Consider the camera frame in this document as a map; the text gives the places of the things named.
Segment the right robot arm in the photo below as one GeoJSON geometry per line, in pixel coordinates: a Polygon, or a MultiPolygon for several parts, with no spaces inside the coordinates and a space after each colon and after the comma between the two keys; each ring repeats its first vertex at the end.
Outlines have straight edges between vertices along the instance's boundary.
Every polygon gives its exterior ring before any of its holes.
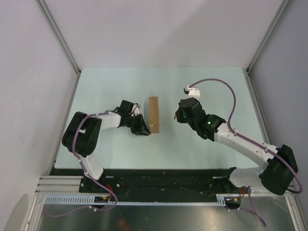
{"type": "Polygon", "coordinates": [[[231,129],[217,115],[206,114],[195,98],[182,99],[175,112],[179,123],[188,124],[199,137],[226,145],[257,164],[253,168],[235,168],[223,179],[222,188],[233,193],[240,187],[264,187],[275,195],[284,195],[298,172],[293,150],[282,145],[257,142],[231,129]]]}

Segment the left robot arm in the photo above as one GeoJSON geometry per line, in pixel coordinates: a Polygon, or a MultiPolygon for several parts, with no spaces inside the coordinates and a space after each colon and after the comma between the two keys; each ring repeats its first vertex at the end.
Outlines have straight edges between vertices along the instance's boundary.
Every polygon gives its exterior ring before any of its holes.
{"type": "Polygon", "coordinates": [[[101,177],[103,167],[94,154],[100,131],[120,127],[129,128],[134,135],[151,135],[140,113],[140,105],[122,100],[119,107],[103,113],[76,112],[62,137],[62,145],[78,159],[95,192],[106,188],[106,180],[101,177]]]}

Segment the brown cardboard express box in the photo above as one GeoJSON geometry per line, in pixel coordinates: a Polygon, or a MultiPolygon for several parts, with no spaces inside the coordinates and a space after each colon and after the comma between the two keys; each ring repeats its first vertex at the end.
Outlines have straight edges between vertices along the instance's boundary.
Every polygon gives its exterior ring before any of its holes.
{"type": "Polygon", "coordinates": [[[149,127],[150,132],[153,134],[159,134],[159,107],[158,107],[158,97],[149,97],[149,127]]]}

